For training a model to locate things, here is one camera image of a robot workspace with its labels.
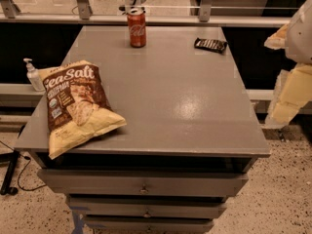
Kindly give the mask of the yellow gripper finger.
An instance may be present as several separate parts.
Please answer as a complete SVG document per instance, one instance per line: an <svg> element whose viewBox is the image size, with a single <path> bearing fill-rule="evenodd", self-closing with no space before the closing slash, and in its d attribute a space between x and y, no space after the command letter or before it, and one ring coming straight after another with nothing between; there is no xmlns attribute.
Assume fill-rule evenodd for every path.
<svg viewBox="0 0 312 234"><path fill-rule="evenodd" d="M311 100L312 65L298 63L291 71L282 69L276 80L265 127L282 129Z"/></svg>
<svg viewBox="0 0 312 234"><path fill-rule="evenodd" d="M272 50L286 49L288 28L288 24L280 27L275 33L273 33L265 40L264 46Z"/></svg>

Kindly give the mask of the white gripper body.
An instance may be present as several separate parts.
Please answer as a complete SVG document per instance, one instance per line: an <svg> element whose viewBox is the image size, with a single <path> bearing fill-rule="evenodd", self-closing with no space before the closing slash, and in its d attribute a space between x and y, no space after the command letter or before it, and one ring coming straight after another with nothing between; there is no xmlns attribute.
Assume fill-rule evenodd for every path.
<svg viewBox="0 0 312 234"><path fill-rule="evenodd" d="M288 59L312 63L312 0L306 0L290 20L285 49Z"/></svg>

